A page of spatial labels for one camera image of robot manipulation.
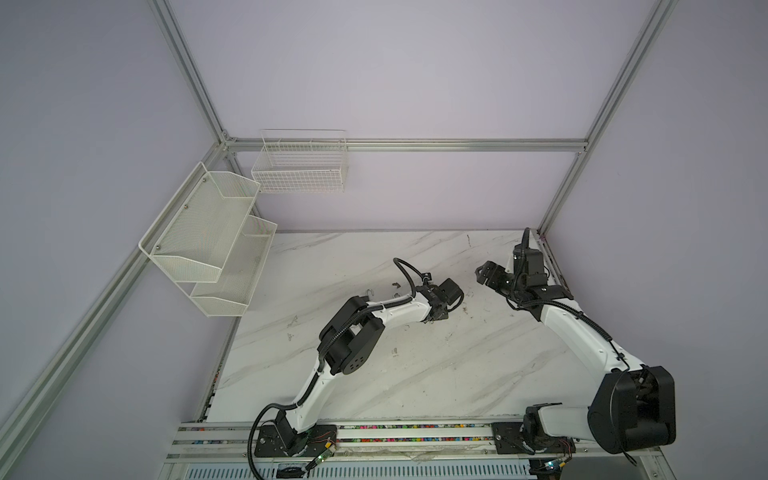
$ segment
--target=metal rail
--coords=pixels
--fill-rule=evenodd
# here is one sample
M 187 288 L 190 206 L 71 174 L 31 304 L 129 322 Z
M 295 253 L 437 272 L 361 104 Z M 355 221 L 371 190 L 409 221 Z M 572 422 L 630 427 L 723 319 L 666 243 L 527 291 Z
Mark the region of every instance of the metal rail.
M 650 11 L 640 35 L 638 35 L 637 40 L 635 40 L 626 61 L 624 61 L 624 65 L 621 67 L 618 77 L 616 77 L 613 87 L 611 87 L 611 91 L 608 92 L 608 96 L 605 98 L 603 106 L 598 112 L 597 117 L 594 119 L 592 127 L 589 129 L 589 134 L 587 135 L 588 144 L 585 151 L 583 153 L 576 153 L 576 157 L 574 158 L 571 167 L 568 169 L 568 173 L 565 175 L 565 178 L 558 188 L 558 192 L 555 194 L 544 218 L 541 220 L 541 225 L 539 225 L 538 228 L 538 232 L 541 235 L 546 235 L 552 227 L 554 219 L 558 213 L 560 213 L 560 209 L 563 207 L 565 200 L 573 190 L 576 180 L 578 180 L 584 167 L 587 166 L 587 162 L 602 138 L 608 123 L 616 113 L 621 100 L 627 93 L 627 89 L 637 76 L 638 68 L 647 57 L 651 45 L 661 33 L 661 29 L 664 27 L 664 24 L 667 22 L 667 19 L 671 15 L 676 4 L 677 0 L 657 0 L 656 5 Z
M 208 125 L 211 133 L 214 134 L 214 137 L 218 138 L 219 142 L 223 142 L 227 138 L 227 132 L 221 126 L 219 116 L 216 113 L 213 102 L 210 100 L 210 95 L 205 88 L 200 71 L 197 70 L 197 65 L 194 59 L 192 59 L 189 45 L 187 45 L 187 41 L 181 33 L 179 21 L 176 19 L 170 2 L 168 0 L 147 0 L 147 2 L 157 19 L 165 40 L 168 42 L 171 53 L 179 64 L 184 79 L 192 90 L 192 95 L 194 95 L 195 102 L 203 114 L 206 125 Z
M 310 139 L 291 139 L 309 142 Z M 323 140 L 312 140 L 322 143 Z M 259 151 L 260 138 L 230 138 L 225 141 L 233 151 Z M 583 138 L 347 138 L 348 151 L 584 151 Z
M 206 167 L 211 167 L 224 156 L 225 152 L 224 145 L 217 142 L 210 148 L 203 163 Z M 187 178 L 184 185 L 168 202 L 161 213 L 163 220 L 158 222 L 155 228 L 157 235 L 165 230 L 199 179 L 200 176 Z M 148 261 L 149 259 L 136 247 L 2 426 L 0 429 L 0 478 L 8 476 L 35 439 L 86 353 L 107 329 L 114 313 L 136 283 Z

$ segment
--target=black joint motor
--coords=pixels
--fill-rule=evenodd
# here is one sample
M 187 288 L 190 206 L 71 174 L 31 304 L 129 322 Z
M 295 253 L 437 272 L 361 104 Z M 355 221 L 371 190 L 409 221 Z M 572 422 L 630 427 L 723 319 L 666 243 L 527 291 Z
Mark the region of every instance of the black joint motor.
M 424 285 L 416 287 L 416 292 L 421 293 L 432 308 L 429 315 L 424 319 L 425 322 L 447 319 L 451 305 L 464 297 L 461 287 L 449 278 L 440 285 L 424 283 Z

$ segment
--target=wall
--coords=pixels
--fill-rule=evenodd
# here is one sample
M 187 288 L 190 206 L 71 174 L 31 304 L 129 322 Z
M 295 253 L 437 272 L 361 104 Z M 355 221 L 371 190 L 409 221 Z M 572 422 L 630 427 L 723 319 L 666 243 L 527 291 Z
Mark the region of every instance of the wall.
M 240 152 L 250 172 L 257 154 Z M 352 152 L 343 194 L 260 194 L 285 230 L 507 230 L 538 225 L 570 152 Z
M 653 0 L 173 0 L 229 133 L 584 137 Z
M 583 138 L 654 0 L 171 3 L 235 137 Z M 255 157 L 239 158 L 250 171 Z M 572 161 L 357 152 L 344 195 L 258 204 L 281 230 L 530 227 Z
M 144 0 L 4 2 L 0 65 L 4 422 L 213 138 Z M 204 319 L 156 275 L 128 300 L 15 479 L 157 474 L 168 429 L 200 400 L 209 350 L 229 323 Z M 125 465 L 85 475 L 88 462 Z
M 680 480 L 764 475 L 765 25 L 681 1 L 548 235 L 584 309 L 674 376 Z

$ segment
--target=wall-mounted basket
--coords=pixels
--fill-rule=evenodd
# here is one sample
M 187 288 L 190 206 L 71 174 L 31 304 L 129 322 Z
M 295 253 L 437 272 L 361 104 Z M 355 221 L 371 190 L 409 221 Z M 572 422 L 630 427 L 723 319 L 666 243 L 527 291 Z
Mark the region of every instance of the wall-mounted basket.
M 248 309 L 277 225 L 250 215 L 259 183 L 231 172 L 200 177 L 165 230 L 158 217 L 139 248 L 207 316 L 241 316 Z
M 343 192 L 349 159 L 344 130 L 262 130 L 251 174 L 261 191 Z

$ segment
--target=table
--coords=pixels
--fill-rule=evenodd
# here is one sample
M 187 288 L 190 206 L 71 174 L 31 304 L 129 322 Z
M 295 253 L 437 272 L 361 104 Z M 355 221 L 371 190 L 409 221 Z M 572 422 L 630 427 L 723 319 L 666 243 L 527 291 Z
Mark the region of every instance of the table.
M 251 421 L 269 402 L 290 403 L 310 374 L 320 330 L 348 298 L 407 294 L 393 257 L 431 272 L 437 284 L 451 277 L 464 303 L 446 320 L 386 329 L 367 363 L 339 382 L 322 419 L 489 418 L 543 402 L 589 405 L 597 386 L 567 346 L 475 281 L 486 260 L 505 265 L 521 235 L 278 233 L 208 421 Z

